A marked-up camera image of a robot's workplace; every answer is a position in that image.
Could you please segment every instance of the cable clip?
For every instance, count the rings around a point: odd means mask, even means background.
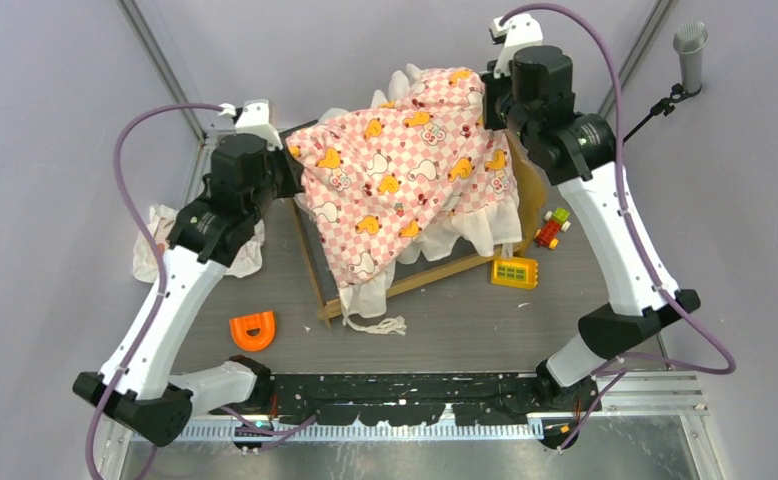
[[[221,111],[218,112],[219,117],[230,117],[233,118],[236,116],[236,107],[229,104],[229,103],[222,103],[219,105],[221,107]]]

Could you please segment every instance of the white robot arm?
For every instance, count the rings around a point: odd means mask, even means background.
[[[247,103],[236,131],[213,152],[204,192],[177,215],[163,254],[168,289],[129,364],[121,367],[160,295],[159,278],[112,356],[98,372],[83,372],[74,382],[74,392],[97,405],[121,373],[105,413],[157,446],[171,443],[192,416],[271,391],[270,371],[241,356],[202,372],[170,375],[198,310],[253,237],[256,223],[273,200],[301,191],[300,167],[271,126],[267,101]]]
[[[572,62],[554,46],[541,45],[538,24],[523,13],[490,29],[501,56],[481,74],[484,126],[509,129],[545,171],[584,226],[607,284],[609,303],[581,318],[578,335],[537,367],[536,389],[542,401],[587,379],[615,358],[679,320],[657,291],[619,210],[615,140],[604,118],[574,111]],[[627,177],[624,194],[629,196]],[[692,312],[700,306],[694,290],[681,290],[660,262],[633,206],[629,214],[646,252],[657,268],[663,290]]]

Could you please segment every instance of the yellow duck print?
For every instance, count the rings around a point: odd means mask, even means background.
[[[456,87],[460,80],[467,80],[471,76],[471,70],[460,70],[451,74],[448,85]]]
[[[365,132],[363,132],[363,138],[368,141],[372,138],[377,138],[383,133],[383,124],[380,123],[380,120],[376,118],[372,118],[368,121],[368,125],[365,127]]]
[[[407,237],[407,238],[414,238],[418,235],[418,233],[421,231],[421,229],[418,226],[418,219],[414,218],[410,223],[407,224],[406,227],[402,228],[399,232],[398,236],[400,237]]]
[[[463,180],[465,180],[469,176],[471,176],[471,172],[473,171],[474,171],[474,165],[471,164],[471,159],[468,157],[462,157],[459,160],[457,160],[457,164],[454,165],[454,168],[452,168],[451,171],[448,172],[448,181],[454,182],[458,178],[462,178]]]
[[[404,119],[405,127],[420,127],[430,123],[430,114],[427,112],[415,112],[413,116]]]
[[[339,151],[335,148],[328,148],[324,154],[324,158],[319,160],[315,166],[318,168],[329,168],[335,170],[342,165],[342,158],[339,156]]]
[[[357,223],[356,231],[357,233],[363,233],[366,232],[369,235],[377,235],[377,232],[380,231],[380,219],[377,218],[375,215],[366,215],[362,220]]]
[[[377,186],[377,193],[385,195],[387,193],[398,193],[398,189],[401,188],[401,182],[395,178],[395,174],[386,175],[383,180],[380,181],[380,185]]]
[[[495,153],[492,154],[492,160],[483,164],[483,169],[487,172],[490,170],[497,171],[503,170],[507,166],[507,154],[500,148],[495,149]]]

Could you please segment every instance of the orange toy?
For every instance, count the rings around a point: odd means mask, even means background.
[[[274,312],[271,310],[230,319],[233,341],[239,348],[249,352],[258,352],[267,347],[274,340],[275,329]],[[259,333],[248,333],[255,330],[259,330]]]

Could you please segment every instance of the cartoon duck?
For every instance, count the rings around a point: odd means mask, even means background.
[[[462,157],[457,160],[457,164],[454,165],[454,168],[448,172],[448,181],[453,183],[458,178],[465,180],[471,176],[471,172],[473,171],[474,165],[471,164],[471,159],[469,157]]]
[[[380,225],[380,219],[377,216],[366,215],[357,223],[356,231],[357,233],[366,232],[369,235],[377,235],[377,232],[380,231],[380,227],[382,227],[382,225]]]
[[[421,232],[421,229],[418,226],[418,219],[414,218],[410,223],[407,224],[406,227],[402,228],[399,232],[398,236],[400,237],[407,237],[407,238],[413,238],[416,235]]]
[[[359,262],[348,265],[348,271],[354,275],[360,274],[372,274],[377,267],[377,262],[374,261],[374,257],[371,256],[371,252],[366,250],[360,253]]]
[[[456,87],[460,80],[467,80],[471,76],[471,70],[458,70],[448,78],[448,85]]]
[[[420,127],[430,123],[430,114],[427,112],[415,112],[411,117],[404,119],[405,127]]]
[[[372,138],[377,138],[383,133],[383,124],[380,123],[380,120],[376,118],[372,118],[368,121],[368,125],[365,127],[365,132],[363,132],[363,138],[368,141]]]
[[[387,193],[397,193],[401,188],[401,182],[395,178],[395,174],[386,175],[377,186],[377,193],[385,195]]]
[[[318,168],[336,170],[342,166],[342,157],[339,156],[339,151],[335,148],[328,148],[327,152],[324,154],[324,158],[316,162],[315,166]]]
[[[483,169],[485,171],[490,170],[503,170],[504,167],[507,166],[507,154],[500,148],[495,149],[495,152],[492,154],[492,160],[489,160],[488,162],[485,162],[483,164]]]

